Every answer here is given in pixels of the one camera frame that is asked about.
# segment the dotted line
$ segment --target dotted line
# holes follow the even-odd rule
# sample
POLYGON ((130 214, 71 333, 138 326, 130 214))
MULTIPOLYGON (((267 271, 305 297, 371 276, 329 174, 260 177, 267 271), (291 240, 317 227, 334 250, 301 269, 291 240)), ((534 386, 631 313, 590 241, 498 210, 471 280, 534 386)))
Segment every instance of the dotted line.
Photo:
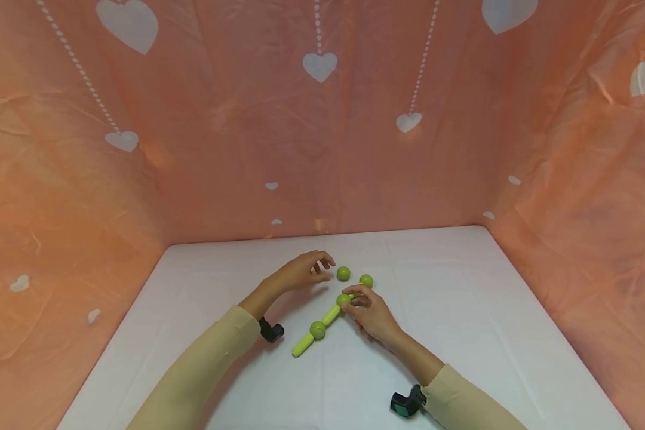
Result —
POLYGON ((440 7, 440 0, 435 0, 435 8, 432 9, 432 21, 430 22, 430 30, 428 31, 428 40, 425 42, 425 50, 423 51, 423 59, 420 64, 420 71, 418 71, 418 78, 416 79, 416 88, 413 90, 413 99, 410 101, 410 109, 408 114, 413 113, 413 108, 416 107, 416 99, 418 98, 418 90, 420 90, 420 83, 423 79, 423 71, 425 63, 428 60, 428 50, 430 50, 430 42, 432 40, 432 32, 435 31, 435 20, 437 19, 437 9, 440 7))
POLYGON ((76 56, 74 55, 74 51, 72 51, 72 47, 69 45, 69 41, 66 40, 65 34, 60 30, 60 26, 58 26, 57 23, 55 22, 55 18, 52 18, 52 15, 50 14, 50 10, 48 10, 45 7, 45 1, 36 0, 36 4, 38 4, 41 7, 41 12, 43 12, 43 15, 45 15, 45 19, 47 19, 47 21, 50 22, 50 26, 55 31, 55 35, 59 37, 60 42, 62 42, 62 44, 64 45, 66 53, 68 53, 69 57, 72 58, 74 65, 79 70, 79 74, 84 80, 84 84, 88 87, 88 90, 91 91, 91 95, 93 96, 93 99, 98 104, 98 108, 100 108, 101 112, 105 115, 105 118, 107 118, 107 121, 110 122, 110 126, 112 126, 118 134, 122 134, 119 131, 119 127, 117 126, 117 123, 115 123, 115 120, 111 117, 110 113, 108 112, 108 109, 105 107, 105 104, 103 104, 102 101, 100 100, 100 96, 98 95, 96 88, 93 86, 93 83, 91 82, 91 78, 88 77, 86 70, 84 70, 84 67, 79 62, 79 59, 77 59, 76 56))
POLYGON ((318 55, 323 54, 323 37, 321 36, 321 0, 315 0, 315 32, 318 33, 318 55))

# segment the sleeve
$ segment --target sleeve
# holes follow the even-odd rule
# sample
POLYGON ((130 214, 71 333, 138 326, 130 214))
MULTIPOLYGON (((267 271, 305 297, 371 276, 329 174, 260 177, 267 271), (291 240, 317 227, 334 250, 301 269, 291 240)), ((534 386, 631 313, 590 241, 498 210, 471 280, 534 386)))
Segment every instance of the sleeve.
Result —
POLYGON ((422 391, 427 399, 425 410, 446 430, 526 430, 495 399, 449 365, 422 391))
POLYGON ((259 335, 251 314, 230 308, 170 366, 127 429, 190 428, 224 372, 259 335))

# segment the green bead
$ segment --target green bead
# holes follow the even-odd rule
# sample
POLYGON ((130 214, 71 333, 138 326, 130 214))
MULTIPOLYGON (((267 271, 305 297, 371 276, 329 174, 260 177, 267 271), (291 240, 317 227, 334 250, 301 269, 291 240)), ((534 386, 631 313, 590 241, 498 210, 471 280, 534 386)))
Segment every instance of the green bead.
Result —
POLYGON ((344 303, 351 304, 351 296, 348 294, 340 294, 337 296, 337 306, 340 308, 344 303))
POLYGON ((322 321, 315 321, 311 324, 311 334, 315 339, 324 338, 325 327, 322 321))
POLYGON ((337 279, 340 280, 341 282, 349 281, 350 277, 351 277, 351 271, 349 270, 348 267, 342 266, 337 269, 337 279))
POLYGON ((371 275, 368 275, 368 273, 362 275, 359 281, 368 288, 373 288, 373 277, 371 275))

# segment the hand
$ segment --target hand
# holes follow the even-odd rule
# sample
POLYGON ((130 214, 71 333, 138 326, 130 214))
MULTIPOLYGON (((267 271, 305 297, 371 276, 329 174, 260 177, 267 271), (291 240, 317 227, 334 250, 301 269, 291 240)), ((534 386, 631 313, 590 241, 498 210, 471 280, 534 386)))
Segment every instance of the hand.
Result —
POLYGON ((394 319, 385 300, 365 285, 345 288, 342 293, 356 295, 351 300, 352 305, 345 303, 342 305, 342 310, 355 320, 360 333, 366 339, 377 339, 391 349, 389 344, 404 332, 394 319))
POLYGON ((331 280, 331 273, 322 271, 321 263, 327 270, 336 266, 334 259, 324 251, 301 254, 265 278, 261 285, 283 294, 331 280))

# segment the fabric wall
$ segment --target fabric wall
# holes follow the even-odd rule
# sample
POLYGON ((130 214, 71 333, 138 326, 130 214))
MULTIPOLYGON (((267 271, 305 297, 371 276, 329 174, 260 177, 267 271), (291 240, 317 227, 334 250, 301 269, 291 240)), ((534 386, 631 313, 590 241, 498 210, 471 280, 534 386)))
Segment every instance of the fabric wall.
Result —
POLYGON ((0 0, 0 429, 170 244, 471 223, 645 429, 645 0, 0 0))

